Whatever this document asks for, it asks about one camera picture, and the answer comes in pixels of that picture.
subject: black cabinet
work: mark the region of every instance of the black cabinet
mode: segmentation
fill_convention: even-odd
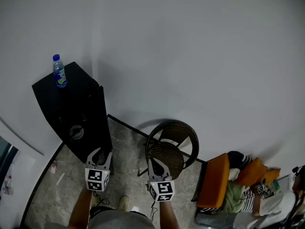
[[[68,84],[58,88],[53,73],[36,82],[39,106],[50,126],[82,161],[96,148],[112,150],[103,87],[77,63],[65,66]]]

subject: orange chair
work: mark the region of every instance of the orange chair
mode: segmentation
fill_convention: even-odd
[[[222,154],[206,162],[205,176],[201,188],[198,207],[219,208],[228,183],[230,163],[228,154]]]

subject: orange cushion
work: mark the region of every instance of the orange cushion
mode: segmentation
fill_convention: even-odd
[[[220,155],[207,162],[205,177],[198,200],[198,207],[219,208],[228,183],[230,163],[228,154]]]
[[[252,186],[265,173],[267,166],[264,166],[259,158],[248,164],[234,181],[244,186]]]
[[[262,180],[266,178],[265,185],[269,185],[272,183],[275,179],[277,179],[280,176],[281,169],[273,169],[273,170],[267,170],[265,173],[257,180],[257,183],[261,183]]]

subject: floor trim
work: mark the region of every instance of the floor trim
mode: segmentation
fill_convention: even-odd
[[[134,128],[134,127],[128,125],[128,124],[126,124],[125,122],[123,122],[123,121],[121,121],[121,120],[115,118],[115,117],[112,116],[111,114],[108,114],[107,117],[110,118],[110,119],[112,119],[112,120],[114,120],[114,121],[116,121],[117,123],[119,123],[119,124],[125,126],[126,128],[131,129],[132,131],[134,131],[134,132],[136,132],[136,133],[138,133],[138,134],[140,134],[140,135],[142,135],[142,136],[148,138],[148,135],[145,134],[144,132],[142,132],[142,131],[140,131],[140,130],[138,130],[138,129],[136,129],[136,128]],[[181,151],[181,152],[183,153],[183,155],[185,155],[185,156],[187,156],[187,157],[190,157],[189,154],[187,154],[187,153],[185,153],[185,152],[183,152],[183,151]],[[200,162],[200,163],[205,162],[205,161],[202,161],[201,159],[198,159],[198,158],[196,159],[196,161],[198,161],[198,162]]]
[[[36,183],[36,185],[35,185],[35,187],[34,187],[32,193],[31,193],[31,195],[30,195],[30,198],[29,198],[29,200],[28,200],[27,206],[25,207],[25,210],[24,210],[24,212],[23,212],[23,216],[22,216],[22,219],[21,219],[21,222],[20,222],[20,228],[26,228],[26,227],[24,226],[24,221],[25,221],[25,218],[26,218],[26,216],[27,216],[28,210],[29,210],[29,208],[30,208],[31,202],[32,202],[32,200],[33,200],[33,198],[34,198],[34,196],[35,196],[35,193],[36,193],[36,191],[37,191],[37,189],[38,189],[38,187],[39,187],[39,185],[40,185],[42,179],[44,178],[45,174],[46,174],[47,171],[49,170],[49,167],[51,166],[51,164],[52,164],[53,161],[55,160],[57,154],[61,151],[61,149],[62,149],[62,147],[63,147],[64,145],[65,145],[64,143],[61,143],[61,144],[60,144],[60,146],[57,148],[57,150],[55,151],[54,155],[52,156],[52,158],[51,158],[50,161],[48,162],[47,166],[46,166],[45,169],[43,170],[41,176],[39,177],[39,179],[38,179],[38,181],[37,181],[37,183]]]

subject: marble floor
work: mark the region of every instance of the marble floor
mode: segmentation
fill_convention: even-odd
[[[120,198],[127,195],[130,198],[129,210],[137,207],[140,213],[150,218],[153,200],[145,186],[148,176],[137,176],[139,170],[147,168],[143,146],[146,138],[116,121],[108,119],[108,122],[113,145],[114,175],[110,176],[102,197],[109,200],[109,207],[117,208]],[[68,225],[74,204],[85,184],[84,164],[67,146],[62,148],[55,160],[56,173],[51,173],[49,168],[25,218],[25,226],[30,229],[43,229],[46,221]],[[200,169],[201,163],[195,161],[175,180],[176,194],[172,199],[172,207],[181,229],[204,228],[194,223],[196,203],[191,202]],[[156,203],[155,207],[159,209],[159,204]],[[160,228],[159,222],[159,212],[156,212],[153,219],[156,228]]]

